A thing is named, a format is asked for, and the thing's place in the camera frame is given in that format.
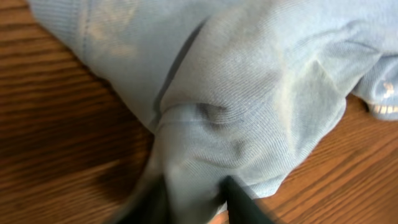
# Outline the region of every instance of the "light blue fabric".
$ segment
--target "light blue fabric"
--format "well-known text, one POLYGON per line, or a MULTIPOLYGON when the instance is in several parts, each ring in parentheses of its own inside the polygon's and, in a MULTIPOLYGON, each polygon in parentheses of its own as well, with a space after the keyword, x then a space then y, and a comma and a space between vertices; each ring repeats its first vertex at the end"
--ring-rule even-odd
POLYGON ((398 118, 396 0, 30 2, 155 134, 133 198, 164 174, 179 223, 214 215, 226 175, 274 194, 349 93, 398 118))

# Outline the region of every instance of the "folded shirt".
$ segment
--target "folded shirt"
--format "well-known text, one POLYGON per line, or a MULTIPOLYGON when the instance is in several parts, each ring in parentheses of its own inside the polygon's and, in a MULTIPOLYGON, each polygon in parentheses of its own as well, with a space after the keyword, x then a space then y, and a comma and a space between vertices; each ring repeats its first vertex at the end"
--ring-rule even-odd
POLYGON ((177 223, 217 184, 275 193, 341 119, 345 96, 398 118, 396 0, 30 0, 36 18, 155 134, 132 198, 165 176, 177 223))

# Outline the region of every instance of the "wood grain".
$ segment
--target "wood grain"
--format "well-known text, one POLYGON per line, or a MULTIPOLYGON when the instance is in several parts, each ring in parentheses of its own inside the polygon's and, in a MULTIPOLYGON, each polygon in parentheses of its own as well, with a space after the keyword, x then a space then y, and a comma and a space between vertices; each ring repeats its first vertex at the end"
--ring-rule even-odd
MULTIPOLYGON (((101 223, 126 199, 151 144, 24 1, 0 1, 0 223, 101 223)), ((258 202, 287 223, 398 223, 397 164, 398 123, 349 96, 339 125, 258 202)))

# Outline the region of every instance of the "black object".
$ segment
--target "black object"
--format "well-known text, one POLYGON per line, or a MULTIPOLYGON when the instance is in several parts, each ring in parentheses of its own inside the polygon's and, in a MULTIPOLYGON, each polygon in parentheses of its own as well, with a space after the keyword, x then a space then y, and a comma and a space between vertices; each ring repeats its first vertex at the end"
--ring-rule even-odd
MULTIPOLYGON (((220 183, 220 191, 228 204, 230 224, 275 224, 261 212, 239 184, 230 176, 220 183)), ((165 180, 161 178, 138 206, 130 208, 115 224, 172 224, 165 180)))

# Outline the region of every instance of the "wooden surface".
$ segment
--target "wooden surface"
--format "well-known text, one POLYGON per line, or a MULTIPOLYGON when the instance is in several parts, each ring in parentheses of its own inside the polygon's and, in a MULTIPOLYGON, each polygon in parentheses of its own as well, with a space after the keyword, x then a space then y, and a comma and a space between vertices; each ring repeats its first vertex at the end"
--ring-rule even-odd
MULTIPOLYGON (((0 1, 0 223, 101 223, 151 144, 24 1, 0 1)), ((339 125, 259 203, 287 223, 398 223, 398 123, 349 96, 339 125)))

